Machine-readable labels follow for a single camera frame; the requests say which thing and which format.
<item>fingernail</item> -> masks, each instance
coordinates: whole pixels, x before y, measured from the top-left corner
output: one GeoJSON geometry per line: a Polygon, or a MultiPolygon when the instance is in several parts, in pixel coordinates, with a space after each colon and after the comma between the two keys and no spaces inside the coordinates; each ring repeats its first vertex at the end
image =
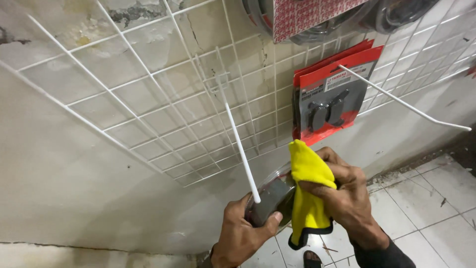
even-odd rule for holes
{"type": "Polygon", "coordinates": [[[278,222],[281,222],[281,220],[283,219],[283,215],[279,211],[273,213],[273,216],[278,220],[278,222]]]}

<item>sandal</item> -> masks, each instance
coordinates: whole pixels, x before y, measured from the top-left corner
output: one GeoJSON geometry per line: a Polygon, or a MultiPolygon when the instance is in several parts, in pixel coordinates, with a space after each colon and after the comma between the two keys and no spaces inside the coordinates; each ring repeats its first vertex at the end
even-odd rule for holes
{"type": "Polygon", "coordinates": [[[324,265],[322,264],[322,261],[319,256],[310,250],[306,250],[304,252],[303,258],[304,268],[324,268],[324,265]]]}

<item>peeling paint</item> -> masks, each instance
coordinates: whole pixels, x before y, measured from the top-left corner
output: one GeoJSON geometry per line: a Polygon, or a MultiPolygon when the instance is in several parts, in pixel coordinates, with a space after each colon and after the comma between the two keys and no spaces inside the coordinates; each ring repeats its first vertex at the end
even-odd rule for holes
{"type": "Polygon", "coordinates": [[[1,31],[0,45],[9,44],[13,42],[19,42],[22,45],[25,45],[31,42],[31,40],[28,40],[28,39],[15,39],[15,36],[13,36],[13,34],[9,33],[7,29],[1,26],[0,26],[0,31],[1,31]]]}
{"type": "Polygon", "coordinates": [[[129,26],[131,21],[148,20],[152,21],[167,15],[167,8],[163,2],[157,4],[142,4],[139,1],[128,8],[109,10],[109,16],[115,23],[124,23],[124,28],[129,26]]]}

